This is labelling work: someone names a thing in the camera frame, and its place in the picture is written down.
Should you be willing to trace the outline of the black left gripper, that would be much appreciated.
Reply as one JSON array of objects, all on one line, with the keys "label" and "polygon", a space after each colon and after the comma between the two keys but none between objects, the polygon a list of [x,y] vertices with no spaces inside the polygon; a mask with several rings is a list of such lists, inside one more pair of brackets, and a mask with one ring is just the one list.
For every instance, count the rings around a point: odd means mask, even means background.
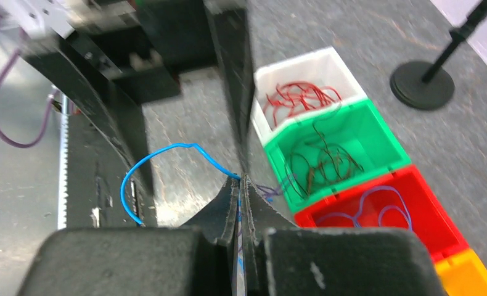
[{"label": "black left gripper", "polygon": [[109,10],[113,1],[96,4],[97,18],[67,39],[28,41],[25,61],[80,108],[130,168],[149,152],[142,104],[179,95],[180,74],[214,67],[217,57],[247,174],[255,94],[248,2],[130,1],[134,12],[117,14]]}]

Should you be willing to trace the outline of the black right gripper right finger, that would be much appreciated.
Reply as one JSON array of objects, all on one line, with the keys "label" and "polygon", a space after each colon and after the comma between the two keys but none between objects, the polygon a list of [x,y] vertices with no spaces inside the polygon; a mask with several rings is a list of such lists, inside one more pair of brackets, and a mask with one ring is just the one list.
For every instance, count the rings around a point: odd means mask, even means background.
[{"label": "black right gripper right finger", "polygon": [[242,178],[242,243],[247,295],[300,295],[295,225]]}]

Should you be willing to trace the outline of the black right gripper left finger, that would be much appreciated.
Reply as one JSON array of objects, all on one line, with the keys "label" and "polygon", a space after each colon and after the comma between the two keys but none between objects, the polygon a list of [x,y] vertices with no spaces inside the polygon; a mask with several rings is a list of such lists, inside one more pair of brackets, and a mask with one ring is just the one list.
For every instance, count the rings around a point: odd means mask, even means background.
[{"label": "black right gripper left finger", "polygon": [[236,294],[239,182],[227,178],[216,197],[184,223],[202,233],[194,253],[192,295]]}]

